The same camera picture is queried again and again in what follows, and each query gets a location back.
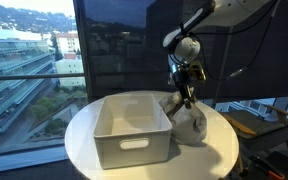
tree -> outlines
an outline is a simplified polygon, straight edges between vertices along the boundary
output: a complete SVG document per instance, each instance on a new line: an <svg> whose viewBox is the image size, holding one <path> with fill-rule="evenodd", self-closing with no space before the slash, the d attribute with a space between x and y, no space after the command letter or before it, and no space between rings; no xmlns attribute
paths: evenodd
<svg viewBox="0 0 288 180"><path fill-rule="evenodd" d="M56 110L55 99L49 97L42 97L37 101L38 105L44 106L48 109L48 111L52 112Z"/></svg>
<svg viewBox="0 0 288 180"><path fill-rule="evenodd" d="M60 92L63 91L64 93L70 94L71 90L67 87L60 87Z"/></svg>
<svg viewBox="0 0 288 180"><path fill-rule="evenodd" d="M77 49L76 55L81 55L81 50L80 49Z"/></svg>
<svg viewBox="0 0 288 180"><path fill-rule="evenodd" d="M58 61L58 60L63 59L63 55L61 51L58 49L56 35L54 32L52 33L51 41L52 41L53 48L55 49L55 60Z"/></svg>
<svg viewBox="0 0 288 180"><path fill-rule="evenodd" d="M66 128L68 125L67 122L63 121L60 118L56 118L54 120L50 120L44 128L46 133L55 134L58 129Z"/></svg>
<svg viewBox="0 0 288 180"><path fill-rule="evenodd" d="M67 102L69 95L64 91L60 90L59 93L56 95L55 101L58 106Z"/></svg>
<svg viewBox="0 0 288 180"><path fill-rule="evenodd" d="M33 105L30 108L32 114L37 118L37 119L42 119L47 116L49 113L48 109L43 106L43 105Z"/></svg>
<svg viewBox="0 0 288 180"><path fill-rule="evenodd" d="M87 97L86 93L83 92L83 91L80 91L80 90L73 92L73 96L74 96L74 98L77 98L77 99L81 99L81 98L86 98Z"/></svg>
<svg viewBox="0 0 288 180"><path fill-rule="evenodd" d="M86 87L85 87L84 85L74 86L74 87L71 89L71 92L75 92L75 91L82 91L82 92L86 93Z"/></svg>

tabletop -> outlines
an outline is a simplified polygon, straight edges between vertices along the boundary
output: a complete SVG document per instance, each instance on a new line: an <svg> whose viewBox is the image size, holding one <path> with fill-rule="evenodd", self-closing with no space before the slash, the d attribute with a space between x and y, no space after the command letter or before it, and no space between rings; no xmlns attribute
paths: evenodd
<svg viewBox="0 0 288 180"><path fill-rule="evenodd" d="M156 91L132 92L153 94L157 100L170 93ZM197 102L195 105L207 119L207 135L195 146L170 142L166 162L103 170L93 138L94 127L103 99L81 109L69 123L65 133L65 149L73 165L92 180L119 179L219 179L235 165L239 145L232 126L217 111Z"/></svg>

hillside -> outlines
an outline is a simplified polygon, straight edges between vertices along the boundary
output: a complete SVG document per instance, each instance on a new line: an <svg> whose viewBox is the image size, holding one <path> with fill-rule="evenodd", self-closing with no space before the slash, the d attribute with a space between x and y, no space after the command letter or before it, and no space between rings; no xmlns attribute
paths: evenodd
<svg viewBox="0 0 288 180"><path fill-rule="evenodd" d="M63 13L44 13L0 5L0 28L35 33L67 32L76 30L76 23L74 17L66 17Z"/></svg>

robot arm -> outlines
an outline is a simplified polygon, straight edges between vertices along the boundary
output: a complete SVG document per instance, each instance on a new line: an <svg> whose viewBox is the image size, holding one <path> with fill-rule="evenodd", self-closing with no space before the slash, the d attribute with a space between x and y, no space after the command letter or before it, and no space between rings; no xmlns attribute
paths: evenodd
<svg viewBox="0 0 288 180"><path fill-rule="evenodd" d="M179 89L186 108L190 108L190 102L195 101L188 86L192 74L197 80L205 80L200 64L193 62L200 51L200 44L191 34L204 26L234 26L239 24L270 1L272 0L209 1L188 20L181 23L177 29L165 36L163 47L169 53L172 80ZM279 1L275 0L272 15Z"/></svg>

